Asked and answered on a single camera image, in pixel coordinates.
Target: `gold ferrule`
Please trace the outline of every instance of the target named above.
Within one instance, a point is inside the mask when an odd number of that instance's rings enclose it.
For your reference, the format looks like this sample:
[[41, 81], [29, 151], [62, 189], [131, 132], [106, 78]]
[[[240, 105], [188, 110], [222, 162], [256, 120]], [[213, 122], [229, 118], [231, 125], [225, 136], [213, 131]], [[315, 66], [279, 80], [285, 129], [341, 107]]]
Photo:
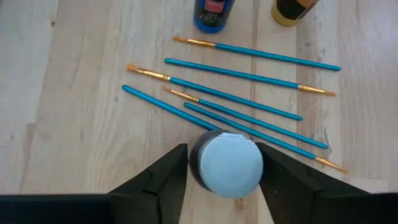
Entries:
[[209, 41], [204, 41], [204, 40], [193, 40], [193, 39], [188, 39], [188, 43], [193, 44], [193, 45], [199, 45], [202, 47], [210, 47], [210, 48], [215, 48], [216, 44], [209, 42]]
[[193, 102], [196, 102], [196, 103], [199, 101], [198, 98], [196, 98], [194, 96], [191, 96], [191, 95], [188, 95], [186, 93], [182, 93], [182, 92], [177, 91], [177, 90], [170, 90], [170, 92], [176, 94], [177, 96], [181, 96], [184, 99], [187, 99], [187, 100], [190, 100], [190, 101], [193, 101]]
[[321, 89], [318, 89], [318, 88], [305, 86], [305, 85], [301, 85], [301, 84], [298, 84], [298, 89], [302, 90], [302, 91], [311, 92], [311, 93], [323, 93], [323, 94], [325, 94], [325, 90], [321, 90]]
[[153, 71], [146, 70], [146, 69], [143, 69], [143, 68], [138, 69], [137, 72], [145, 74], [145, 75], [149, 75], [149, 76], [154, 77], [154, 78], [158, 78], [160, 80], [165, 80], [165, 81], [168, 81], [168, 82], [170, 81], [170, 78], [171, 78], [168, 75], [164, 75], [164, 74], [161, 74], [161, 73], [153, 72]]
[[341, 168], [340, 166], [338, 166], [338, 165], [336, 165], [336, 164], [334, 164], [334, 163], [332, 163], [332, 162], [330, 162], [330, 161], [328, 161], [328, 160], [326, 160], [326, 159], [324, 159], [324, 158], [321, 158], [321, 157], [316, 157], [315, 158], [315, 160], [317, 161], [317, 162], [319, 162], [319, 163], [321, 163], [321, 164], [324, 164], [324, 165], [326, 165], [326, 166], [330, 166], [330, 167], [332, 167], [332, 168], [335, 168], [335, 169], [337, 169], [337, 170], [339, 170], [339, 171], [341, 171], [341, 172], [343, 172], [343, 173], [347, 173], [347, 170], [344, 170], [343, 168]]

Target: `round object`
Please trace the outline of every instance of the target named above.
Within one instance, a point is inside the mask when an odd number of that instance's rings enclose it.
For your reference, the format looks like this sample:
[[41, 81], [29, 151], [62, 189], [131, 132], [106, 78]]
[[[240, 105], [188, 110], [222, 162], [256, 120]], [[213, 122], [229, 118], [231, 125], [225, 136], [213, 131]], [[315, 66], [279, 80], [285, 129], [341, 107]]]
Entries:
[[240, 198], [258, 185], [263, 160], [257, 145], [242, 134], [214, 130], [190, 148], [190, 167], [197, 182], [222, 197]]
[[295, 26], [319, 0], [275, 0], [271, 14], [283, 26]]

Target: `bottle label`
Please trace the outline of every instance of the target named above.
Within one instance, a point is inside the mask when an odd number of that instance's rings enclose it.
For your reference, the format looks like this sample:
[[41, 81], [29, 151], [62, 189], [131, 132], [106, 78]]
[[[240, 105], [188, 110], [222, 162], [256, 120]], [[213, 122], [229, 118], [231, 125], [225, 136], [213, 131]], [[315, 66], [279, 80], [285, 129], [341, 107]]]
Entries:
[[195, 16], [208, 26], [225, 24], [234, 0], [197, 0]]
[[209, 12], [221, 13], [223, 12], [224, 3], [213, 0], [206, 0], [205, 9]]

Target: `paint bottle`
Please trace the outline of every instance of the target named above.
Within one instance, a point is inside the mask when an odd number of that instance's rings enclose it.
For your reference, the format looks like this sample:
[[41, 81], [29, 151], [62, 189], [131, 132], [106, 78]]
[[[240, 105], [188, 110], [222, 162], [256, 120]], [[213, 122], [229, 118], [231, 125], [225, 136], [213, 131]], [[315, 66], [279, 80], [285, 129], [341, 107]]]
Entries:
[[224, 29], [235, 0], [195, 0], [193, 21], [207, 34]]
[[294, 26], [319, 0], [275, 0], [272, 16], [284, 26]]
[[222, 197], [241, 198], [259, 184], [264, 162], [256, 143], [242, 134], [218, 129], [188, 144], [195, 180]]

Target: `wooden table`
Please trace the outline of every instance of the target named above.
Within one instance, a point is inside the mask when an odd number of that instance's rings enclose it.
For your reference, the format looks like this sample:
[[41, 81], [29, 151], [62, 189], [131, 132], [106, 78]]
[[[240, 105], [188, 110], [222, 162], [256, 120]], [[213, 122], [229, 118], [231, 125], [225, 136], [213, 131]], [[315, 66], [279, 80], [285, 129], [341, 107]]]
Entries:
[[[330, 149], [323, 151], [254, 127], [349, 170], [342, 175], [281, 149], [333, 177], [371, 192], [398, 190], [398, 2], [324, 0], [296, 27], [278, 25], [271, 5], [272, 0], [237, 0], [226, 29], [205, 35], [192, 23], [193, 0], [0, 0], [0, 193], [108, 192], [204, 132], [123, 92], [121, 85], [128, 84], [184, 110], [182, 99], [161, 90], [173, 85], [129, 73], [127, 63], [298, 113], [305, 119], [296, 123], [173, 86], [327, 142]], [[335, 73], [190, 46], [173, 42], [174, 35], [343, 69]], [[317, 86], [338, 96], [178, 68], [166, 65], [165, 57]], [[181, 223], [270, 222], [259, 189], [239, 206], [201, 189], [189, 175]]]

